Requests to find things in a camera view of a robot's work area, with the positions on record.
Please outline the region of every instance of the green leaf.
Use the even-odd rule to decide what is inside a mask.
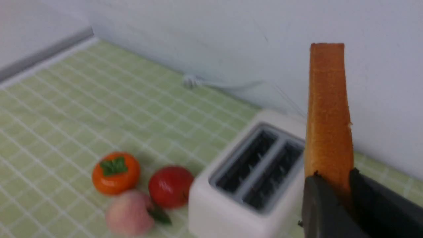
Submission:
[[[147,210],[150,216],[155,220],[165,225],[171,225],[172,221],[170,220],[169,215],[156,204],[152,209]]]
[[[100,162],[100,167],[103,169],[104,176],[113,176],[128,171],[124,157],[117,157],[111,161],[102,161]]]

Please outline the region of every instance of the black tongs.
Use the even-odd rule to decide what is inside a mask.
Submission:
[[[357,221],[318,174],[305,180],[302,226],[305,238],[423,238],[423,208],[357,169],[350,172]]]

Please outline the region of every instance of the power cord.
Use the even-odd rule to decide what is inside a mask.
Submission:
[[[241,88],[249,88],[252,86],[256,86],[258,84],[262,84],[262,83],[269,83],[273,86],[273,88],[275,88],[277,90],[277,92],[279,93],[279,95],[285,100],[287,101],[291,107],[302,117],[302,118],[306,118],[306,114],[299,108],[299,106],[294,103],[290,97],[288,97],[288,95],[275,83],[273,82],[269,82],[269,81],[265,81],[265,80],[255,80],[255,81],[250,81],[250,82],[245,82],[245,83],[234,83],[234,84],[229,84],[229,83],[218,83],[218,82],[210,82],[207,81],[205,79],[203,79],[202,77],[196,76],[196,75],[190,75],[190,74],[185,74],[183,77],[183,84],[184,86],[186,86],[189,89],[195,88],[197,86],[201,86],[201,85],[205,85],[205,86],[212,86],[212,87],[216,87],[216,88],[221,88],[221,89],[241,89]]]

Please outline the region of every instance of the bread crust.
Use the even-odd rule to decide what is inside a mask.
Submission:
[[[310,47],[305,176],[321,175],[350,207],[349,173],[354,167],[344,44]]]

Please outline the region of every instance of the red apple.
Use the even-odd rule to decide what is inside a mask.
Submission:
[[[158,170],[148,183],[151,199],[160,207],[175,209],[188,203],[194,176],[181,166],[167,166]]]

